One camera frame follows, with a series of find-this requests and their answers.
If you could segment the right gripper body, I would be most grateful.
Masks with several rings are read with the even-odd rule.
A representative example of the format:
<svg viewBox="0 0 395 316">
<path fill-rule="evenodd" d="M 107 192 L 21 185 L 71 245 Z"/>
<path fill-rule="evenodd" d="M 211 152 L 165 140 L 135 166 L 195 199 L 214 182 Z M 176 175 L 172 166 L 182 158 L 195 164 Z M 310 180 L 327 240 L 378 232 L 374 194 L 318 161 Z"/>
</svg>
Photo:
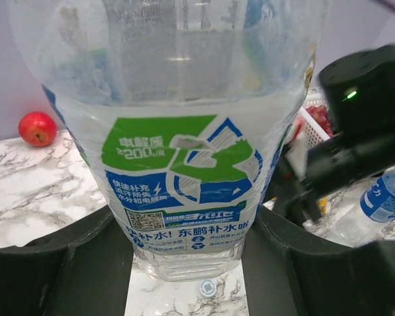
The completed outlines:
<svg viewBox="0 0 395 316">
<path fill-rule="evenodd" d="M 308 220 L 318 223 L 322 213 L 317 200 L 325 195 L 326 172 L 322 169 L 325 145 L 320 143 L 309 149 L 308 162 L 303 164 L 309 170 L 303 172 L 302 179 L 286 158 L 291 150 L 290 145 L 282 149 L 263 201 L 275 198 L 273 212 L 299 227 Z"/>
</svg>

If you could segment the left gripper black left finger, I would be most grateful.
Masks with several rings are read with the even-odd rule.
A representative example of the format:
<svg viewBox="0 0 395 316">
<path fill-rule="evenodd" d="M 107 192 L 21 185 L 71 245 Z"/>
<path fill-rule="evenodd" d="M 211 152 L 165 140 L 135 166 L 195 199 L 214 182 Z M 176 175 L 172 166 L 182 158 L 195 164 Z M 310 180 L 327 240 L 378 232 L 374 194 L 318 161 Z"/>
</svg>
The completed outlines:
<svg viewBox="0 0 395 316">
<path fill-rule="evenodd" d="M 124 315 L 133 249 L 103 207 L 0 249 L 0 315 Z"/>
</svg>

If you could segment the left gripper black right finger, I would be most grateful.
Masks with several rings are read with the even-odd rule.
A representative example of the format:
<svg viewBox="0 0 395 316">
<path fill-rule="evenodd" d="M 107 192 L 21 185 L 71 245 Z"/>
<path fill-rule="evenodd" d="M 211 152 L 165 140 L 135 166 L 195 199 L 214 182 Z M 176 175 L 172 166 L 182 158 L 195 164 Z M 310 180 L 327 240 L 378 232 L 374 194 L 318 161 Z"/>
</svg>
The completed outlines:
<svg viewBox="0 0 395 316">
<path fill-rule="evenodd" d="M 395 315 L 395 241 L 335 244 L 262 207 L 242 268 L 250 315 Z"/>
</svg>

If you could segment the blue label plastic bottle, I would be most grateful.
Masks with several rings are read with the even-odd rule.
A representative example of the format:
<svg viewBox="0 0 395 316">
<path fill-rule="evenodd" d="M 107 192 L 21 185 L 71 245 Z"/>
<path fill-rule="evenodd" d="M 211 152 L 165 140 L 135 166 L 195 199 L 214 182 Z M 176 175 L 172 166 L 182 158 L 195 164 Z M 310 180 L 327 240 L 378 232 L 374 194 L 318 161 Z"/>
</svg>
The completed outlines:
<svg viewBox="0 0 395 316">
<path fill-rule="evenodd" d="M 348 244 L 360 246 L 395 220 L 395 171 L 383 174 L 335 224 Z"/>
</svg>

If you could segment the small clear labelled bottle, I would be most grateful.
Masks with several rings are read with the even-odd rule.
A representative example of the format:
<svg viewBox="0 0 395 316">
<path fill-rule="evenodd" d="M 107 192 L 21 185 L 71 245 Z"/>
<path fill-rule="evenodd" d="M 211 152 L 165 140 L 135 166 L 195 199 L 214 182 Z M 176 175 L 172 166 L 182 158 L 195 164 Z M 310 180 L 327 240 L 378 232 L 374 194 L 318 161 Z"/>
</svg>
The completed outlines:
<svg viewBox="0 0 395 316">
<path fill-rule="evenodd" d="M 16 46 L 140 267 L 237 266 L 329 1 L 9 1 Z"/>
</svg>

